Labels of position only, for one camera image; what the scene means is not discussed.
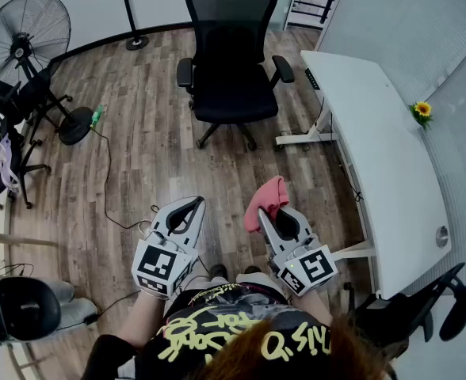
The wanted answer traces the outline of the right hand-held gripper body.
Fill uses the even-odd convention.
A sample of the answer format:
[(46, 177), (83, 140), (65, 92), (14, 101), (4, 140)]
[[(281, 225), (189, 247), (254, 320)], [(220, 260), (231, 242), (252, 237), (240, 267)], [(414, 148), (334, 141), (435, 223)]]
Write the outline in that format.
[(281, 241), (273, 246), (272, 265), (275, 275), (296, 296), (322, 286), (338, 274), (327, 245), (316, 234), (302, 241)]

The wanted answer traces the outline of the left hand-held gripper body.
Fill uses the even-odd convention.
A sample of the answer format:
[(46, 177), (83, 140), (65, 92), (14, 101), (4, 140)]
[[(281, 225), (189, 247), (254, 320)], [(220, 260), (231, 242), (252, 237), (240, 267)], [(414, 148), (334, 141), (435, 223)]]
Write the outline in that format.
[(198, 252), (193, 247), (179, 245), (158, 231), (151, 231), (146, 239), (138, 242), (132, 277), (141, 291), (169, 299), (197, 259)]

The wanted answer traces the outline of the pink cloth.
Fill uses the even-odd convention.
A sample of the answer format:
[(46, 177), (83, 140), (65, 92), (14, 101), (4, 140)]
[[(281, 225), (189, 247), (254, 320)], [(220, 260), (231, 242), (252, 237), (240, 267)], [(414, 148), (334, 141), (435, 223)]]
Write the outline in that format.
[(260, 230), (258, 209), (266, 211), (274, 219), (281, 207), (289, 205), (285, 180), (275, 176), (264, 183), (253, 195), (244, 215), (244, 226), (248, 233)]

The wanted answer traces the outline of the black office chair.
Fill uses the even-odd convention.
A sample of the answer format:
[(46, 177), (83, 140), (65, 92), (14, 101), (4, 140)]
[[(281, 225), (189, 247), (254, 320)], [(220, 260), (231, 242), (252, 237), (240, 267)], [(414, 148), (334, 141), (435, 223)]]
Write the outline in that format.
[(191, 96), (194, 116), (210, 126), (197, 140), (203, 147), (221, 125), (234, 124), (257, 147), (247, 129), (278, 114), (273, 89), (294, 82), (288, 61), (272, 57), (272, 77), (263, 63), (265, 35), (277, 0), (185, 0), (191, 16), (196, 51), (178, 62), (177, 83)]

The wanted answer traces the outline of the person's right forearm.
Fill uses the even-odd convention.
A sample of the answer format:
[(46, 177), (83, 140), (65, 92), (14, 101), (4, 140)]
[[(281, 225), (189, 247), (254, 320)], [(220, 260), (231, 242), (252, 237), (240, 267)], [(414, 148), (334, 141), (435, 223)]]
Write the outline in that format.
[(292, 304), (313, 316), (321, 324), (330, 327), (333, 318), (317, 291), (308, 291), (301, 297), (293, 296)]

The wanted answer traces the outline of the person's left forearm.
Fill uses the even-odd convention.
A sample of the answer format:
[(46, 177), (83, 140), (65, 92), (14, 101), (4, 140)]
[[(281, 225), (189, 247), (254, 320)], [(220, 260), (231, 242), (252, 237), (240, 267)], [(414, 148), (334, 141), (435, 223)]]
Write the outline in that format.
[(166, 302), (141, 291), (116, 334), (134, 348), (142, 348), (159, 330)]

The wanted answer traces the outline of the person's grey trousers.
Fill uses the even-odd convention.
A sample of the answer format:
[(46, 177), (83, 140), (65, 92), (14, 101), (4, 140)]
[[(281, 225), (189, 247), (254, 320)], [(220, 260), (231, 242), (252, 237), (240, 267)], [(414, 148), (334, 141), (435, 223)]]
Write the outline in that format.
[[(275, 283), (268, 275), (264, 272), (255, 272), (250, 274), (238, 274), (234, 283), (252, 283), (254, 285), (260, 285), (265, 287), (270, 287), (276, 291), (279, 291), (281, 294), (284, 292)], [(191, 282), (187, 289), (188, 290), (207, 290), (212, 287), (217, 287), (220, 285), (229, 284), (229, 281), (222, 276), (216, 276), (212, 279), (207, 280), (194, 280)]]

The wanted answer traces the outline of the person's black printed shirt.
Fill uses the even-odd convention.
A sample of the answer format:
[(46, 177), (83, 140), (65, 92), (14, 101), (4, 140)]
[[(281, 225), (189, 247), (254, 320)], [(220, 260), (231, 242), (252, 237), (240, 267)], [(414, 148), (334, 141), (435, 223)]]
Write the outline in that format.
[(96, 340), (82, 380), (386, 380), (386, 357), (346, 317), (330, 327), (252, 283), (187, 290), (140, 349)]

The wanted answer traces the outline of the white desk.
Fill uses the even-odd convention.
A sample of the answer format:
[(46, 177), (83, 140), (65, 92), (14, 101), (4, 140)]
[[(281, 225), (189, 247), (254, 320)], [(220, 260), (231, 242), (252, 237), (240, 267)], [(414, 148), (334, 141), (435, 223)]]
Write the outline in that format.
[(301, 55), (319, 99), (319, 118), (308, 133), (276, 142), (338, 144), (361, 197), (365, 235), (338, 257), (368, 258), (377, 294), (391, 298), (452, 248), (432, 161), (407, 106), (377, 63), (319, 51)]

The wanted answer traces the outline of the black chair with grey cushion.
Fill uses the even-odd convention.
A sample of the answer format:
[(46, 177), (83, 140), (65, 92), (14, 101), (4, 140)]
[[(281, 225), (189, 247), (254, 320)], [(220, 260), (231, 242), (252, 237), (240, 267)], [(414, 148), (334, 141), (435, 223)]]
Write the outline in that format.
[(76, 296), (68, 282), (0, 276), (0, 345), (41, 340), (89, 325), (98, 316), (95, 304)]

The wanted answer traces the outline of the purple bag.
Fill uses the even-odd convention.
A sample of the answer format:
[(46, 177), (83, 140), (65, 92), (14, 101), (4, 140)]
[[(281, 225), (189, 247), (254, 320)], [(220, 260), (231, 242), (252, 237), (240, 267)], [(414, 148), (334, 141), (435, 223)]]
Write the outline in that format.
[(0, 178), (7, 189), (17, 193), (21, 184), (17, 175), (11, 169), (11, 161), (11, 141), (9, 135), (6, 134), (0, 141)]

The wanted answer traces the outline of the potted sunflower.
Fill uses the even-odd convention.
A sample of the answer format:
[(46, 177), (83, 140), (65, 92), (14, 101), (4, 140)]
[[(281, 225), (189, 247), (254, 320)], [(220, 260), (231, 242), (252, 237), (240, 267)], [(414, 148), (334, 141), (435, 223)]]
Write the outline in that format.
[(433, 121), (432, 107), (426, 101), (418, 101), (409, 106), (411, 115), (416, 123), (424, 130), (430, 128), (430, 123)]

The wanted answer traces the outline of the black coat rack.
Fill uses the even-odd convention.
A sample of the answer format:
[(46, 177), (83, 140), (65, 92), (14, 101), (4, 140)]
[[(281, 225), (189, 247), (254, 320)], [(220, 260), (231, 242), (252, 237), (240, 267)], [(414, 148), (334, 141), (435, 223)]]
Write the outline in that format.
[(131, 36), (126, 40), (126, 49), (128, 51), (138, 51), (147, 46), (149, 39), (142, 35), (136, 27), (130, 0), (124, 0), (124, 6), (131, 29)]

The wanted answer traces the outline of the black floor fan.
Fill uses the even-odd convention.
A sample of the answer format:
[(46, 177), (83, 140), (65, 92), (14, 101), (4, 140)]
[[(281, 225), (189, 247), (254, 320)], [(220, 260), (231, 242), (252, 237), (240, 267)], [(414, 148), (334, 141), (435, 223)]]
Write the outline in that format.
[[(60, 0), (10, 0), (0, 7), (0, 80), (20, 88), (27, 82), (18, 61), (28, 58), (37, 72), (48, 69), (52, 77), (71, 39), (71, 19)], [(74, 122), (63, 119), (56, 132), (68, 146), (86, 137), (93, 111), (79, 107), (69, 111)]]

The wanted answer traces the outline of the black metal railing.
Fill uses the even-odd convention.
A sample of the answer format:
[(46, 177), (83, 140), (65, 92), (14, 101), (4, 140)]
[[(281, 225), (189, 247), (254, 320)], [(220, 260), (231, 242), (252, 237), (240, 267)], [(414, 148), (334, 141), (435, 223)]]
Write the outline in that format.
[(285, 27), (322, 29), (334, 4), (335, 0), (291, 0)]

